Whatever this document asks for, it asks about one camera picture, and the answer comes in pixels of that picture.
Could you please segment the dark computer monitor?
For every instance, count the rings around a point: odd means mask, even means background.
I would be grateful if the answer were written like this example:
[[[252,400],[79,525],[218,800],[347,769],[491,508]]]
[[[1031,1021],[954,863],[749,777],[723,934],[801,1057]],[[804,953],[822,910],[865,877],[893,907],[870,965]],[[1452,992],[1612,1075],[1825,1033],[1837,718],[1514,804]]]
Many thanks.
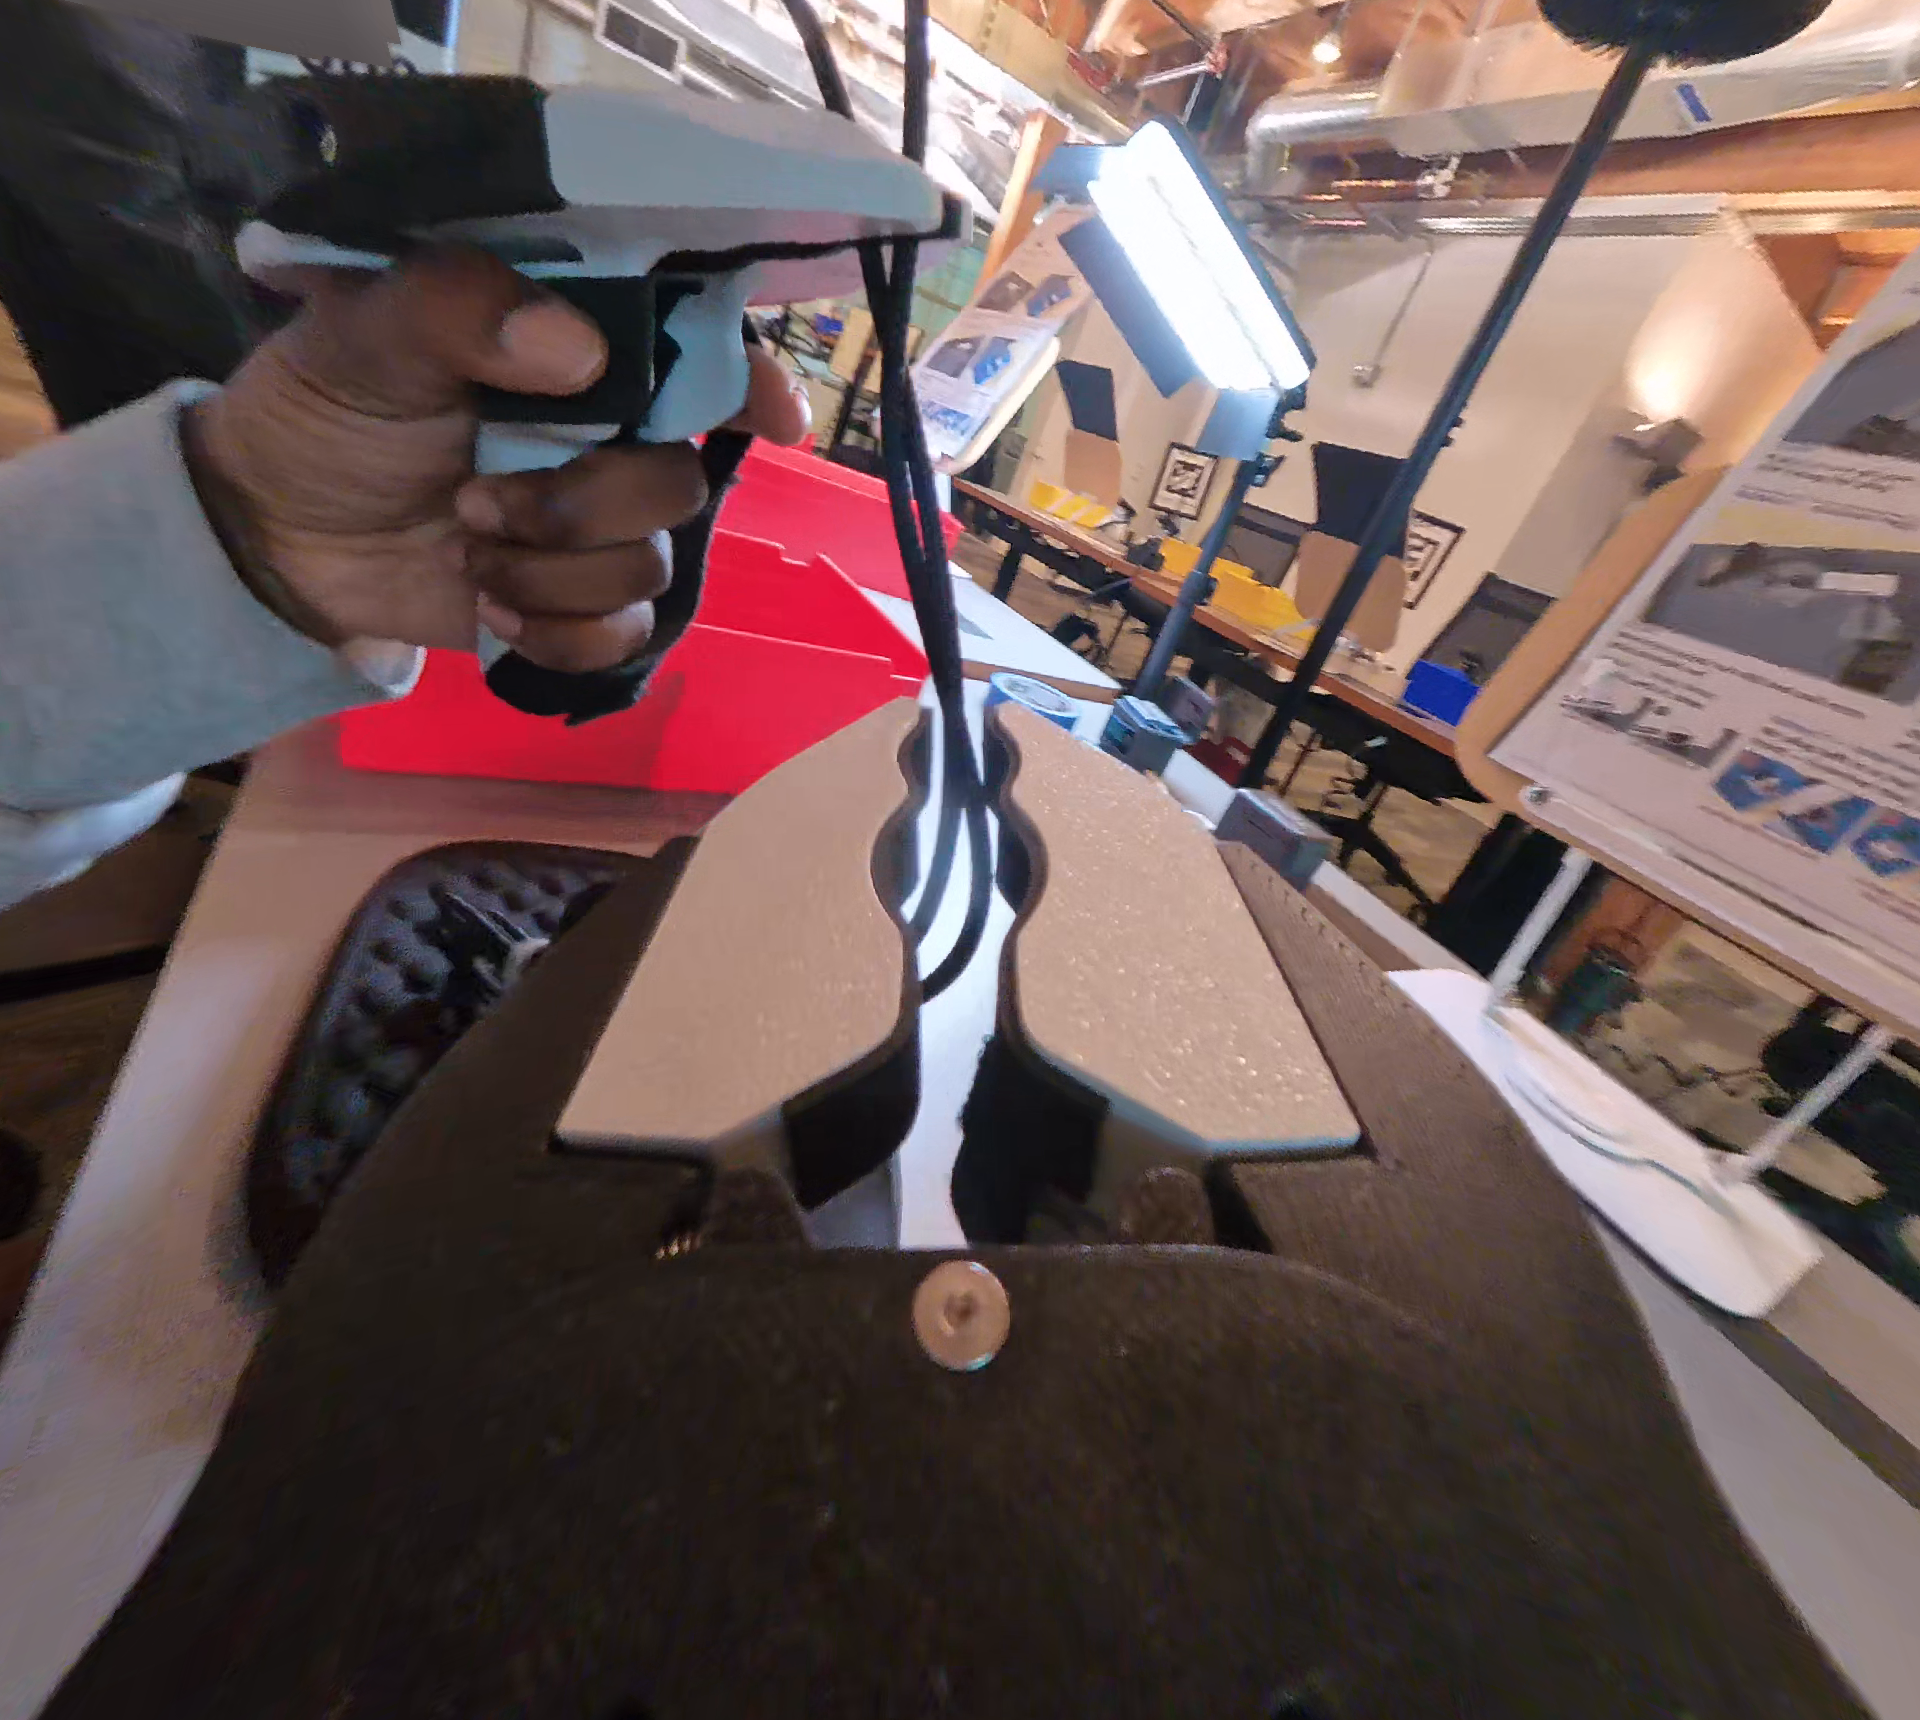
[[[1478,579],[1445,627],[1427,641],[1420,659],[1482,688],[1552,606],[1554,597],[1547,592],[1486,576]]]

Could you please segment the instruction poster board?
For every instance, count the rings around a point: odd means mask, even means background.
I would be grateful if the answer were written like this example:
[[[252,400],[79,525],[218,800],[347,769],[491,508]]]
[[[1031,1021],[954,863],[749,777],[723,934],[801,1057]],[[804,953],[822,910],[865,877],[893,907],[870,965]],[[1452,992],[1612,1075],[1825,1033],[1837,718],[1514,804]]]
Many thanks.
[[[923,446],[936,474],[971,465],[1062,356],[1091,300],[1066,238],[1090,203],[1053,203],[914,365]]]

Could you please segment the led panel light on stand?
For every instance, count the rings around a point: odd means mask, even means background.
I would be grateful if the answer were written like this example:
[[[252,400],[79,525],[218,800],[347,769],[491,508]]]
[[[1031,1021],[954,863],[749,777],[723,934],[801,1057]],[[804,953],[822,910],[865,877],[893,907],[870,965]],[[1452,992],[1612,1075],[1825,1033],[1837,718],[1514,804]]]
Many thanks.
[[[1234,475],[1134,690],[1159,700],[1212,570],[1248,495],[1273,474],[1275,442],[1298,442],[1318,353],[1260,250],[1234,217],[1188,129],[1153,118],[1122,144],[1053,148],[1033,174],[1050,199],[1091,216],[1062,246],[1153,387],[1212,390],[1197,453]]]

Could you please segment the person's left hand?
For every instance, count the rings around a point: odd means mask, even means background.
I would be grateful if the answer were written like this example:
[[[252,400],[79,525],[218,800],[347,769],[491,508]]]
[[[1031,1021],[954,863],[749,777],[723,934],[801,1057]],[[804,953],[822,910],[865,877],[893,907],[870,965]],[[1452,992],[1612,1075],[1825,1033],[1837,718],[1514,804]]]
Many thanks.
[[[588,318],[457,244],[384,269],[278,266],[261,283],[297,310],[186,409],[184,453],[272,612],[332,649],[472,651],[487,634],[559,673],[649,643],[673,534],[709,503],[699,448],[474,465],[476,387],[568,398],[601,378]]]

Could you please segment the small blue grey box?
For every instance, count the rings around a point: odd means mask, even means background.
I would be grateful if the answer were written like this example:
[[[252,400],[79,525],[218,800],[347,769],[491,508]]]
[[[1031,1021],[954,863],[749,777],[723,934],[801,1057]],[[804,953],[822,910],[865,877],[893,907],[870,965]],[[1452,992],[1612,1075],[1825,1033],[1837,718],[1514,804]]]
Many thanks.
[[[1213,700],[1208,691],[1175,700],[1173,710],[1135,695],[1119,695],[1098,731],[1098,747],[1144,775],[1164,775],[1209,730]]]

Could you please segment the silver ventilation duct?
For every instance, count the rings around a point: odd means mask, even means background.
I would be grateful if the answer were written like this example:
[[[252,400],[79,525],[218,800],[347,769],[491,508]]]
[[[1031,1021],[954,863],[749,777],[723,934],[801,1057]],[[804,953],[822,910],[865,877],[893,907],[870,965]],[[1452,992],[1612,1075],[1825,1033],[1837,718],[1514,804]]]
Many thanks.
[[[1442,37],[1412,33],[1372,80],[1279,92],[1246,123],[1241,185],[1275,194],[1296,155],[1382,144],[1415,161],[1572,144],[1612,63],[1541,18]],[[1918,80],[1918,0],[1834,0],[1788,41],[1737,60],[1652,67],[1616,138],[1706,132],[1906,94]]]

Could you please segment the person's black jacket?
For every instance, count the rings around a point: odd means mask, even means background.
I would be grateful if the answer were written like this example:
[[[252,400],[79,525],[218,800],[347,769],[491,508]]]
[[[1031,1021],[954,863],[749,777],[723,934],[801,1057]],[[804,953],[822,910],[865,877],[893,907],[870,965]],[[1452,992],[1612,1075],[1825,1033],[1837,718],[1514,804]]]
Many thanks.
[[[62,429],[223,381],[296,297],[233,239],[293,161],[244,48],[64,0],[1,0],[1,300]]]

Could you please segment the long wooden workbench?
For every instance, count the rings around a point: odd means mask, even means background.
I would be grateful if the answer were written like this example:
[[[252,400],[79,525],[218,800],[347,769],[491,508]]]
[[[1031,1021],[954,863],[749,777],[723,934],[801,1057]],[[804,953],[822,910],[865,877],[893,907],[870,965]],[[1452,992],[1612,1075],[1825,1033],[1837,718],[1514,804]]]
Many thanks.
[[[1011,494],[960,482],[951,488],[951,510],[967,535],[980,539],[980,545],[961,548],[964,566],[983,576],[991,596],[1004,604],[1033,601],[1042,583],[1048,583],[1066,593],[1066,600],[1052,606],[1053,612],[1072,606],[1103,626],[1127,617],[1141,630],[1158,626],[1177,597],[1180,581],[1173,576],[1134,564],[1102,534],[1028,508]],[[985,541],[995,548],[993,566],[988,566]],[[1279,704],[1279,691],[1304,651],[1298,634],[1253,627],[1215,604],[1195,610],[1192,634],[1197,638],[1195,656],[1204,672],[1266,708]],[[1459,760],[1462,747],[1452,724],[1410,708],[1402,697],[1369,684],[1364,673],[1346,672],[1331,662],[1313,691],[1340,700],[1352,713],[1385,730],[1392,740]]]

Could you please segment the red plastic bin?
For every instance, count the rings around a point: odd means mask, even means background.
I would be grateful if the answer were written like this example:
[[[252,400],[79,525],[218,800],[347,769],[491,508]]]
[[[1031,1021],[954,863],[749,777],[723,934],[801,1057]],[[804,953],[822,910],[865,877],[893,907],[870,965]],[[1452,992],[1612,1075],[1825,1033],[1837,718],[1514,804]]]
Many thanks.
[[[701,601],[634,708],[568,725],[434,651],[414,690],[333,720],[347,769],[734,795],[929,673],[881,479],[755,440],[723,497]]]

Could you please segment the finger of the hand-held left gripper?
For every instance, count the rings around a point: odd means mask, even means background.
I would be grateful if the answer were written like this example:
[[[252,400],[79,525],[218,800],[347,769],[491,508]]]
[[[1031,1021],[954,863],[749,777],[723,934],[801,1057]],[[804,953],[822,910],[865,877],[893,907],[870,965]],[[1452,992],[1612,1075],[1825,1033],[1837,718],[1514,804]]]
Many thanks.
[[[579,254],[825,250],[966,239],[971,210],[897,148],[822,106],[675,85],[543,94],[552,220]]]
[[[741,310],[838,300],[862,289],[862,255],[886,254],[900,235],[663,235],[660,274],[698,280]]]

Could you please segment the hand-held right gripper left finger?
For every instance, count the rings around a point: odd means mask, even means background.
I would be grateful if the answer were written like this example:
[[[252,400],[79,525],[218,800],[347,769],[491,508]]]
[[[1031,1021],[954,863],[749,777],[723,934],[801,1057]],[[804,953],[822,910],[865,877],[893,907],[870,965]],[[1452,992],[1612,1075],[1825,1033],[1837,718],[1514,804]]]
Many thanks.
[[[889,700],[605,895],[553,955],[582,1002],[553,1153],[758,1172],[801,1207],[883,1173],[919,1103],[921,804],[923,708]]]

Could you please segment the wooden board with instruction sheet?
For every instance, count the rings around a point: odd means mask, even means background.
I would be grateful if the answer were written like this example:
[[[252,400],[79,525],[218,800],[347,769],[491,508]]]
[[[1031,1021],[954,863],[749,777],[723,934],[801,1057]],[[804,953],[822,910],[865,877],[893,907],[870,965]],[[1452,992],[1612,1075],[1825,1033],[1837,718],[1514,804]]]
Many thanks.
[[[1916,315],[1910,254],[1737,464],[1620,524],[1455,730],[1500,810],[1906,1040]]]

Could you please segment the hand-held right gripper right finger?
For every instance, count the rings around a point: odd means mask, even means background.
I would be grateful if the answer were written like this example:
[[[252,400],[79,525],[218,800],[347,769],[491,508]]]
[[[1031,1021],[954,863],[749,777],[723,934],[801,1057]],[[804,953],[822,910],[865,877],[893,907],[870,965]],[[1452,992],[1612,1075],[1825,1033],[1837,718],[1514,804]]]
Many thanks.
[[[1011,911],[961,1107],[971,1242],[1229,1242],[1235,1170],[1364,1141],[1331,1057],[1212,829],[1164,783],[985,710]]]

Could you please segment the person's left forearm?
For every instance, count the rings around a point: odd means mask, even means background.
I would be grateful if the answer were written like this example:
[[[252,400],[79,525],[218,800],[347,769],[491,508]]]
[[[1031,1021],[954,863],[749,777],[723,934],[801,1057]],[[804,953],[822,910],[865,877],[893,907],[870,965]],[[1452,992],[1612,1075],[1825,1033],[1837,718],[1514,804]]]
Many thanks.
[[[405,697],[424,649],[327,647],[240,579],[172,381],[1,467],[1,907],[148,833],[195,769]]]

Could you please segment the black dimpled case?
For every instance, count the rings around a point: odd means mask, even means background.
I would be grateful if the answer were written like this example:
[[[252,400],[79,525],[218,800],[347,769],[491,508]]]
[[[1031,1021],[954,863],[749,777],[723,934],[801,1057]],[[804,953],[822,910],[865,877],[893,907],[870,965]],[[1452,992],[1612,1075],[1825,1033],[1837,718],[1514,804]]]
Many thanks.
[[[242,1207],[268,1291],[434,1067],[635,868],[611,850],[476,839],[414,852],[373,881],[254,1119]]]

